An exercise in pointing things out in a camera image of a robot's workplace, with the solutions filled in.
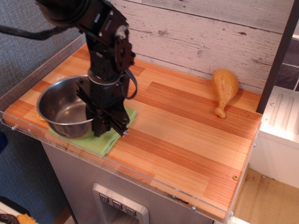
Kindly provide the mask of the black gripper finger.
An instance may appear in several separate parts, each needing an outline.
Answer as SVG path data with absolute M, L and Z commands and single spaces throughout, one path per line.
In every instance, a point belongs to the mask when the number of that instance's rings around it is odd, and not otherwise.
M 94 136 L 100 137 L 105 132 L 110 131 L 111 126 L 108 119 L 101 116 L 95 116 L 92 122 L 92 130 L 94 132 Z
M 95 112 L 94 109 L 90 105 L 86 105 L 85 107 L 86 119 L 92 120 L 94 119 Z

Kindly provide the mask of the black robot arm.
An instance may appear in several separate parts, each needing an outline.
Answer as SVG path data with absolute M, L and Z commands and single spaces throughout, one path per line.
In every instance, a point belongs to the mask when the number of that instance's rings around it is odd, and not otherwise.
M 90 54 L 86 78 L 77 80 L 77 95 L 86 103 L 94 135 L 114 129 L 128 133 L 129 116 L 124 108 L 129 83 L 136 79 L 129 70 L 135 53 L 129 42 L 126 17 L 106 0 L 39 0 L 44 17 L 58 28 L 77 28 L 85 34 Z

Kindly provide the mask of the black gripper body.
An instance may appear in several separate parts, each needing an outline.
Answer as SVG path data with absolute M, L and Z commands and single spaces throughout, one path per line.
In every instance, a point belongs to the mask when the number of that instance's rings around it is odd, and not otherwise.
M 124 100 L 128 93 L 129 76 L 121 74 L 110 83 L 100 83 L 95 77 L 87 77 L 87 81 L 77 81 L 77 95 L 94 109 L 95 116 L 108 119 L 111 129 L 121 136 L 127 135 L 130 118 L 124 108 Z

